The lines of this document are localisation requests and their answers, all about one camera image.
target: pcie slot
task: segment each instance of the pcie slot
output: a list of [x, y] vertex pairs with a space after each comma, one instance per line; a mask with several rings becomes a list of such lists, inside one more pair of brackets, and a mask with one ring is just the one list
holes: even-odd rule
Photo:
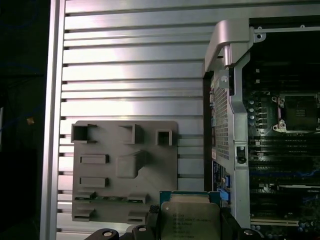
[[283, 226], [283, 227], [298, 227], [298, 220], [283, 220], [272, 218], [251, 218], [251, 225], [268, 225], [268, 226]]
[[311, 141], [318, 141], [320, 142], [320, 138], [317, 135], [314, 134], [307, 134], [305, 133], [304, 135], [281, 135], [281, 136], [250, 136], [249, 141], [252, 140], [259, 140], [259, 141], [264, 141], [264, 142], [269, 142], [269, 141], [305, 141], [305, 140], [311, 140]]
[[278, 145], [278, 146], [271, 146], [271, 145], [264, 145], [264, 146], [257, 146], [257, 145], [250, 145], [250, 151], [259, 151], [260, 153], [263, 152], [272, 152], [272, 151], [281, 151], [281, 152], [296, 152], [296, 153], [306, 153], [307, 151], [312, 151], [316, 153], [320, 153], [319, 145]]
[[274, 177], [320, 177], [319, 170], [298, 170], [297, 168], [283, 166], [250, 166], [251, 176], [274, 176]]
[[255, 149], [252, 151], [249, 149], [249, 154], [250, 155], [261, 155], [261, 154], [267, 154], [268, 156], [281, 156], [282, 154], [284, 155], [289, 155], [291, 154], [292, 156], [296, 155], [313, 155], [313, 156], [318, 156], [320, 154], [320, 149], [299, 149], [297, 147], [294, 148], [279, 148], [278, 151], [275, 151], [274, 149]]
[[251, 152], [249, 161], [251, 164], [273, 164], [273, 163], [287, 163], [288, 161], [290, 164], [300, 164], [302, 161], [305, 164], [307, 161], [312, 162], [313, 159], [319, 159], [320, 155], [312, 155], [312, 156], [304, 156], [304, 155], [296, 155], [296, 156], [289, 156], [289, 155], [282, 155], [278, 154], [277, 156], [270, 156], [270, 155], [258, 155], [257, 152]]
[[319, 185], [320, 177], [270, 177], [270, 176], [250, 176], [251, 182], [261, 184], [283, 184], [283, 185]]
[[298, 167], [299, 170], [301, 169], [309, 169], [312, 168], [314, 166], [314, 163], [308, 160], [305, 160], [306, 162], [303, 162], [303, 166], [302, 168], [299, 167], [299, 163], [298, 161], [250, 161], [250, 167], [252, 168], [281, 168], [281, 167], [285, 167], [286, 170], [291, 170], [291, 169], [296, 169], [296, 167]]
[[316, 148], [319, 146], [320, 142], [307, 142], [304, 141], [302, 143], [292, 141], [292, 142], [262, 142], [257, 141], [255, 144], [249, 144], [250, 148]]
[[274, 79], [274, 77], [288, 77], [289, 80], [296, 80], [298, 77], [309, 76], [312, 77], [317, 74], [319, 70], [314, 64], [293, 64], [292, 62], [283, 62], [281, 65], [255, 65], [252, 66], [252, 74], [254, 76]]

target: ventilation holes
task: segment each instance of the ventilation holes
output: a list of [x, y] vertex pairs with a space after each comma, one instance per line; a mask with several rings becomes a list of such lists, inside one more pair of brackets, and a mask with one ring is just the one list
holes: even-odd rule
[[223, 88], [217, 88], [215, 97], [215, 141], [217, 154], [229, 159], [228, 139], [228, 93]]

